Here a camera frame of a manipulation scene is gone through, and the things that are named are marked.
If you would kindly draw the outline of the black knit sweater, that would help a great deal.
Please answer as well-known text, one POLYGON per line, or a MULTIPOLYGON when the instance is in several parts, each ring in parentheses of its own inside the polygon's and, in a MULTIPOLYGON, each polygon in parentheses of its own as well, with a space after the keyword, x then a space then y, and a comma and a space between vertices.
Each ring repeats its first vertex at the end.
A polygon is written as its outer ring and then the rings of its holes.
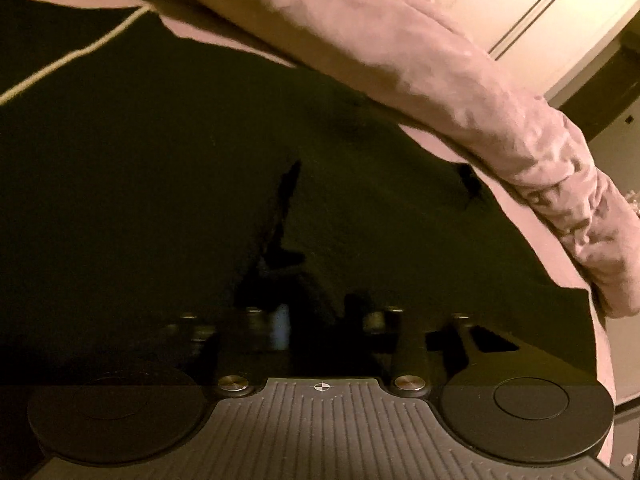
POLYGON ((2 0, 1 351, 94 372, 183 312, 287 304, 337 368, 344 309, 481 318, 594 373, 588 295, 494 194, 326 76, 172 34, 151 12, 2 0))

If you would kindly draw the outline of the lilac bed sheet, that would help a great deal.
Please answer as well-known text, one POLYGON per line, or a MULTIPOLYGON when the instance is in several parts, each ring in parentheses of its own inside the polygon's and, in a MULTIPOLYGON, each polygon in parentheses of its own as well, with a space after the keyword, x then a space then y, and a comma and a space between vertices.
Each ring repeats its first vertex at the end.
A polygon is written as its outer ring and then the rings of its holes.
MULTIPOLYGON (((205 8, 191 6, 184 0, 35 0, 60 6, 81 9, 116 9, 146 6, 154 10, 163 21, 164 26, 175 36, 190 38, 202 44, 218 44, 234 50, 245 51, 253 56, 268 58, 271 63, 293 67, 295 64, 277 51, 237 28, 230 22, 220 18, 205 8)), ((476 174, 491 189, 504 214, 517 226, 527 243, 536 252, 546 271, 556 284, 565 287, 588 289, 588 283, 577 269, 576 264, 567 255, 556 236, 549 230, 536 214, 518 198, 511 188, 499 181, 477 159, 463 148, 448 139, 434 133, 429 128, 413 119, 388 110, 380 104, 374 108, 380 114, 397 122, 405 136, 421 145, 422 150, 448 160, 448 162, 468 162, 476 174)))

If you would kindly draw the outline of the white wardrobe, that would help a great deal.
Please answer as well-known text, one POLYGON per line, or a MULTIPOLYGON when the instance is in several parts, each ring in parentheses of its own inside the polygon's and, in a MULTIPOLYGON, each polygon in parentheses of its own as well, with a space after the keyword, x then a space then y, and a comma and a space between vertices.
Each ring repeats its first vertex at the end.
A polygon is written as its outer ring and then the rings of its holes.
POLYGON ((639 10, 639 0, 438 0, 520 84, 552 99, 639 10))

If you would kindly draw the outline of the lilac crumpled duvet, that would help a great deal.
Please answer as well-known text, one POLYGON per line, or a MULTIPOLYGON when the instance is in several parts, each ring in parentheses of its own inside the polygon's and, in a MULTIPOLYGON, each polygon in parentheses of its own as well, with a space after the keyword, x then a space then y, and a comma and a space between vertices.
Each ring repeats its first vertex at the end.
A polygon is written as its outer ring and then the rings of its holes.
POLYGON ((555 230, 607 314, 639 310, 639 219, 582 132, 435 0, 196 0, 481 159, 555 230))

